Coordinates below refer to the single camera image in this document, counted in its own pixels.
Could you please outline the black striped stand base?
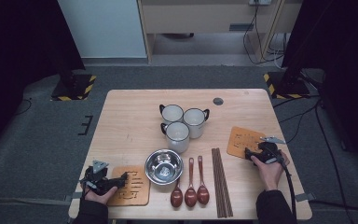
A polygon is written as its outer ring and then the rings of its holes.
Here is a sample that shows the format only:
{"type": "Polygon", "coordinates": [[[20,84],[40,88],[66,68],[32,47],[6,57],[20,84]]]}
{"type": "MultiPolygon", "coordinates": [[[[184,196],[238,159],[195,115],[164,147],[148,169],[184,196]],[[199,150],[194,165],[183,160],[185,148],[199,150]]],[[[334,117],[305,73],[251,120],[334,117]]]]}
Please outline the black striped stand base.
{"type": "Polygon", "coordinates": [[[86,100],[95,82],[94,75],[74,75],[74,81],[60,80],[51,94],[52,101],[86,100]]]}
{"type": "Polygon", "coordinates": [[[274,99],[296,99],[308,97],[310,92],[305,82],[285,72],[267,72],[265,79],[269,93],[274,99]]]}

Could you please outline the white cabinet panel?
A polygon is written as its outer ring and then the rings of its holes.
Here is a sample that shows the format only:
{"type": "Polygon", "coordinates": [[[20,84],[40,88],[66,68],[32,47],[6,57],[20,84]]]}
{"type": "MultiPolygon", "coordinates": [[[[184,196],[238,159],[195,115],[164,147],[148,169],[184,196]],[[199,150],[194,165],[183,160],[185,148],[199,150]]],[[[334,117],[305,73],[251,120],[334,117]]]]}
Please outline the white cabinet panel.
{"type": "Polygon", "coordinates": [[[84,59],[145,58],[137,0],[58,0],[84,59]]]}

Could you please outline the white enamel mug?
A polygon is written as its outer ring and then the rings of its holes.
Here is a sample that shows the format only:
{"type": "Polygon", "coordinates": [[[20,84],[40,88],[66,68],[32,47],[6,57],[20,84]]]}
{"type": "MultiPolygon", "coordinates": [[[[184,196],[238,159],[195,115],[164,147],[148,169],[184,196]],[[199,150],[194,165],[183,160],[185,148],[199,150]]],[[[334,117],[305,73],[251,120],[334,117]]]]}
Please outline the white enamel mug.
{"type": "Polygon", "coordinates": [[[190,131],[182,122],[173,122],[170,124],[161,123],[161,132],[166,136],[168,148],[180,154],[189,147],[190,131]]]}
{"type": "Polygon", "coordinates": [[[166,123],[181,122],[184,111],[179,105],[160,105],[159,112],[166,123]]]}
{"type": "Polygon", "coordinates": [[[205,122],[210,116],[210,110],[199,108],[189,108],[183,117],[185,125],[190,130],[190,137],[193,139],[203,135],[205,122]]]}

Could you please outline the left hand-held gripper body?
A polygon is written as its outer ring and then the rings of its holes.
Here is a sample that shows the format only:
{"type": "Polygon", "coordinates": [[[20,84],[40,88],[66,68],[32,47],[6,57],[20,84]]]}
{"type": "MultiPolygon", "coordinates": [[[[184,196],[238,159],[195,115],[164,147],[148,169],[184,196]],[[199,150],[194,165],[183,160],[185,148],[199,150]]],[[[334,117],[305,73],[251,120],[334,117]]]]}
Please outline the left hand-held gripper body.
{"type": "Polygon", "coordinates": [[[112,187],[119,187],[117,179],[108,179],[106,177],[108,171],[108,163],[104,161],[93,161],[79,180],[82,187],[89,187],[97,195],[104,195],[112,187]]]}

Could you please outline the black curtain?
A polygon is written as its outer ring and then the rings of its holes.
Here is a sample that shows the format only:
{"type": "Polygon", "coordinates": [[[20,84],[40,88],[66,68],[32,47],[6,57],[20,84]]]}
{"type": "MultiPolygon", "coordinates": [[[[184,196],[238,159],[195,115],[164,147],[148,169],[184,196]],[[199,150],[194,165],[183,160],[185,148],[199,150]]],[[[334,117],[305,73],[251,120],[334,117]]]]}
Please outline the black curtain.
{"type": "Polygon", "coordinates": [[[0,0],[0,134],[26,86],[84,67],[58,0],[0,0]]]}
{"type": "Polygon", "coordinates": [[[303,0],[282,65],[324,71],[325,107],[343,147],[358,153],[358,0],[303,0]]]}

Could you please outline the light wooden desk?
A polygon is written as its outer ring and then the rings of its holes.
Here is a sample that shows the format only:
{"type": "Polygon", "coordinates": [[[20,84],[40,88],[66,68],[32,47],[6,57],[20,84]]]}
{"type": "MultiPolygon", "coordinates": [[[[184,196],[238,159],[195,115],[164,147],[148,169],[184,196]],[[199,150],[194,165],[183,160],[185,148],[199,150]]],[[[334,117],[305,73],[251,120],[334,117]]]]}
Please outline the light wooden desk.
{"type": "Polygon", "coordinates": [[[153,57],[158,34],[229,33],[231,23],[252,23],[246,31],[255,58],[267,59],[273,36],[290,33],[303,0],[272,0],[269,6],[249,6],[249,0],[137,0],[145,51],[153,57]]]}

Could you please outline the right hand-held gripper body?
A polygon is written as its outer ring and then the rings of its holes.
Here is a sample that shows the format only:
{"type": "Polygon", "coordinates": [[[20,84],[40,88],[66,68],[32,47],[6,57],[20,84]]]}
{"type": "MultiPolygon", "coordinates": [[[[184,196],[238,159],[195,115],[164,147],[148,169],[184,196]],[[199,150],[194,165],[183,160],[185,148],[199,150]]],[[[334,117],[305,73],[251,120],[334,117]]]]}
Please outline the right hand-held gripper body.
{"type": "Polygon", "coordinates": [[[286,142],[275,136],[261,137],[260,140],[261,142],[257,144],[260,152],[255,153],[255,156],[265,164],[283,163],[282,153],[278,149],[278,144],[285,145],[286,142]]]}

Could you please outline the white power strip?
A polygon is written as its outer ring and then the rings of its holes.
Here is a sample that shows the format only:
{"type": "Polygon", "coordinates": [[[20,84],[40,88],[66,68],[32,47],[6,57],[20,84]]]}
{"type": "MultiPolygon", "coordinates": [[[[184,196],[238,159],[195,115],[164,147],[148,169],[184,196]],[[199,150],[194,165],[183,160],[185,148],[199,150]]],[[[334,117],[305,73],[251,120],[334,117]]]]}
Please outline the white power strip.
{"type": "Polygon", "coordinates": [[[272,0],[249,0],[249,6],[269,6],[271,4],[272,0]]]}

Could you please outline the carved wooden coaster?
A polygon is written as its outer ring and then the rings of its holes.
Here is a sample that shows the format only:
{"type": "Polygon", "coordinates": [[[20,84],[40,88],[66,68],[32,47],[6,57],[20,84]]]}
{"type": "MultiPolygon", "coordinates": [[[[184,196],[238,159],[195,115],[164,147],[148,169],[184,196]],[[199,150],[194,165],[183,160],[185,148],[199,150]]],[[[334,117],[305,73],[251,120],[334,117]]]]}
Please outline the carved wooden coaster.
{"type": "Polygon", "coordinates": [[[234,126],[227,144],[227,153],[238,158],[245,158],[245,149],[249,148],[253,152],[260,152],[258,144],[265,137],[263,133],[234,126]]]}
{"type": "Polygon", "coordinates": [[[109,206],[138,206],[149,202],[150,181],[145,175],[142,165],[118,166],[112,171],[112,177],[120,177],[126,173],[125,186],[117,190],[108,201],[109,206]]]}

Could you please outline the steel bowl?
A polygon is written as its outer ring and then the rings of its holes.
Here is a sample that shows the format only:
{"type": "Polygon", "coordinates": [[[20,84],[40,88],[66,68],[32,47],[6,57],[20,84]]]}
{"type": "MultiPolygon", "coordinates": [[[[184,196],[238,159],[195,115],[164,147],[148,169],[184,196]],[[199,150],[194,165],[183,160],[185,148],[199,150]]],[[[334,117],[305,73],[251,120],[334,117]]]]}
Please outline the steel bowl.
{"type": "Polygon", "coordinates": [[[174,183],[183,173],[182,158],[173,150],[159,149],[145,161],[145,175],[154,184],[165,186],[174,183]]]}

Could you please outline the person's right hand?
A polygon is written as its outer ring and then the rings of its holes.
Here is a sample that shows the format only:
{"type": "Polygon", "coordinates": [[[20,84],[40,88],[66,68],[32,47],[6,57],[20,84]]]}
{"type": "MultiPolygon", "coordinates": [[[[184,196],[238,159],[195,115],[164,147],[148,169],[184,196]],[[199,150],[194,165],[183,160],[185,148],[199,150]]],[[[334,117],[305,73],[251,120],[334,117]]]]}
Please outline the person's right hand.
{"type": "Polygon", "coordinates": [[[264,190],[277,190],[283,173],[282,165],[278,162],[265,164],[260,160],[253,161],[253,163],[258,168],[260,179],[264,185],[264,190]]]}

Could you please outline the person's left hand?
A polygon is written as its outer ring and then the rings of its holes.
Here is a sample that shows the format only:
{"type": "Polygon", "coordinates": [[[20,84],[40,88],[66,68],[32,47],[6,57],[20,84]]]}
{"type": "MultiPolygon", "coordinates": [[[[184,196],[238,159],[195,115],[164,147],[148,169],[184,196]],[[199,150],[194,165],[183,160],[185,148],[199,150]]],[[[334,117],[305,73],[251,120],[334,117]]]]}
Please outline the person's left hand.
{"type": "Polygon", "coordinates": [[[98,195],[92,191],[89,187],[85,188],[84,199],[87,201],[93,201],[96,203],[101,203],[107,205],[108,201],[115,195],[117,187],[112,187],[104,195],[98,195]]]}

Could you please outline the grey tape strip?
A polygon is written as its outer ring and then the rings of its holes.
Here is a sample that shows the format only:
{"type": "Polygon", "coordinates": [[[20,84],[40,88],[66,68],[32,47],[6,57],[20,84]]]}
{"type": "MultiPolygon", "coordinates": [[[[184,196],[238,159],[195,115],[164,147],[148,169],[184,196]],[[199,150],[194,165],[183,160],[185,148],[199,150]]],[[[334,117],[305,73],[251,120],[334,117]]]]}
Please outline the grey tape strip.
{"type": "Polygon", "coordinates": [[[303,202],[303,201],[313,201],[316,199],[316,197],[313,193],[301,193],[301,194],[297,194],[295,199],[297,202],[303,202]]]}
{"type": "Polygon", "coordinates": [[[69,195],[66,195],[64,197],[64,200],[66,202],[71,202],[73,199],[80,199],[81,197],[83,196],[83,192],[82,191],[76,191],[76,192],[73,192],[72,194],[69,194],[69,195]]]}

